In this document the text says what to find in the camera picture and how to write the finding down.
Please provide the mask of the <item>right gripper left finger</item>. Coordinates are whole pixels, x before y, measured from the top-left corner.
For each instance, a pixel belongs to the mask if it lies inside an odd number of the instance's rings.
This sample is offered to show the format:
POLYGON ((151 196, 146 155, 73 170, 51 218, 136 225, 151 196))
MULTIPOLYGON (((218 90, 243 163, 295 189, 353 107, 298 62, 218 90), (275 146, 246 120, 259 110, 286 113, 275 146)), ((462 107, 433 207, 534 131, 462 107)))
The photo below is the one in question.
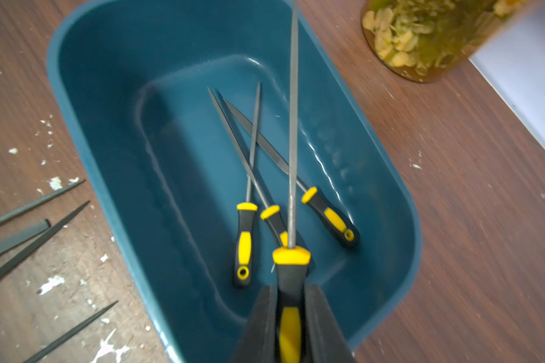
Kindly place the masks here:
POLYGON ((263 286, 231 362, 276 362, 277 289, 263 286))

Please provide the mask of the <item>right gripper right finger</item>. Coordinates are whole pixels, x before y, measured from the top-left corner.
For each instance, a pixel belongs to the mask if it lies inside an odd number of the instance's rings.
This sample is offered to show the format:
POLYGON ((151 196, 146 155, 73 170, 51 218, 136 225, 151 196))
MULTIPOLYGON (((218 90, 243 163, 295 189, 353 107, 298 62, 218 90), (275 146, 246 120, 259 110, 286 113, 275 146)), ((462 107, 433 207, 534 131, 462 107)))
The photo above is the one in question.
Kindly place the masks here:
POLYGON ((304 298, 305 362, 355 362, 353 353, 321 287, 306 284, 304 298))

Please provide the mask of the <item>teal plastic storage box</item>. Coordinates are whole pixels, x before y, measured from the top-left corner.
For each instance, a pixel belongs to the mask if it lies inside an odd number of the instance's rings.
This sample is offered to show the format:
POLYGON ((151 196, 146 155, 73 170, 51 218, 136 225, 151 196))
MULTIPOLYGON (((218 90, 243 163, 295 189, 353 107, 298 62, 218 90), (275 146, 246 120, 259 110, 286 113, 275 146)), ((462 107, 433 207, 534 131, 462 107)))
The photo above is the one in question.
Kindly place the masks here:
MULTIPOLYGON (((130 274, 174 362, 228 362, 276 248, 255 224, 249 287, 233 285, 247 176, 211 100, 289 153, 288 1, 90 1, 48 51, 48 78, 130 274)), ((347 84, 299 20, 298 175, 360 233, 343 248, 300 205, 298 243, 351 349, 410 291, 422 252, 413 198, 347 84)))

